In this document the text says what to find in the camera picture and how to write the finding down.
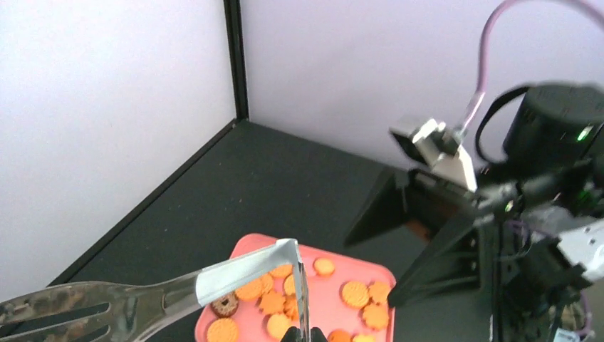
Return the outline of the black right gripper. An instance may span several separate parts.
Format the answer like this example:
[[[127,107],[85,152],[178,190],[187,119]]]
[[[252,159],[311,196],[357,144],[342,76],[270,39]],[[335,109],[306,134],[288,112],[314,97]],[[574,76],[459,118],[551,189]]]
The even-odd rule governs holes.
[[[387,301],[488,289],[495,341],[579,341],[588,329],[564,330],[562,317],[603,278],[603,90],[522,85],[486,119],[516,99],[506,157],[474,170],[476,191],[427,166],[409,173],[408,212],[429,243]]]

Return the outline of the steel tong left blade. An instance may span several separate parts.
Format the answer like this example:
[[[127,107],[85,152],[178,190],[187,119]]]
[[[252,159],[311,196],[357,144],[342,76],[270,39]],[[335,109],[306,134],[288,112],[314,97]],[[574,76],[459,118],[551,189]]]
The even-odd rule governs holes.
[[[5,337],[5,341],[77,341],[105,328],[98,341],[146,341],[166,326],[250,284],[278,266],[293,266],[300,286],[295,239],[147,286],[84,281],[51,286],[1,303],[1,325],[32,321],[107,304],[91,316]]]

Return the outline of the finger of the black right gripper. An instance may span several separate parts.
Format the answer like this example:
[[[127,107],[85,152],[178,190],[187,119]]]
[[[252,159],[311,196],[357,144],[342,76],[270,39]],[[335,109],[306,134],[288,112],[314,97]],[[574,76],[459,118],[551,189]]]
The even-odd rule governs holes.
[[[405,198],[408,181],[407,172],[391,167],[382,168],[360,211],[355,215],[343,245],[355,246],[410,221]]]

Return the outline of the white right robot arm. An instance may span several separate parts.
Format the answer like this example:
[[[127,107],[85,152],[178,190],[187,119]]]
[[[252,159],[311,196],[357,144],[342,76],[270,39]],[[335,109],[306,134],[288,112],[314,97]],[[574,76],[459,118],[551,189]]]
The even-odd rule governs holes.
[[[603,279],[603,92],[520,85],[481,124],[513,100],[506,159],[479,171],[442,123],[392,129],[422,167],[404,184],[382,171],[344,243],[406,225],[427,246],[388,294],[390,308],[482,293],[490,341],[557,341],[563,310]]]

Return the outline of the steel tong right blade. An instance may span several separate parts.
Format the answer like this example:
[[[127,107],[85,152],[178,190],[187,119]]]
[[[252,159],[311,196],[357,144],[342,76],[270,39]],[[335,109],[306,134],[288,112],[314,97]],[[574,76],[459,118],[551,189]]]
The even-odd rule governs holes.
[[[298,306],[300,340],[311,340],[311,326],[309,319],[309,302],[308,302],[308,282],[306,276],[306,268],[304,266],[301,253],[298,247],[298,241],[294,241],[296,252],[296,270],[294,271],[296,300]]]

